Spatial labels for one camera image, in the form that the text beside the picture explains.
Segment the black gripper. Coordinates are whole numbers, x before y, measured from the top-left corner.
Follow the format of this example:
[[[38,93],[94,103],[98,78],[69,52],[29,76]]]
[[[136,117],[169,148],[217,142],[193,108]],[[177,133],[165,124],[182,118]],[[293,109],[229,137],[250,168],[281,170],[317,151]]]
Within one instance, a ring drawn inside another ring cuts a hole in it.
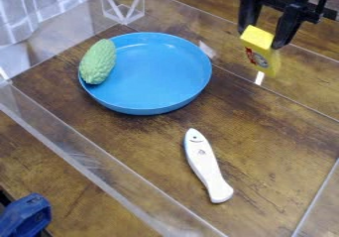
[[[277,50],[289,44],[304,21],[317,23],[329,0],[240,0],[238,32],[254,25],[260,8],[268,6],[282,12],[277,19],[270,47]]]

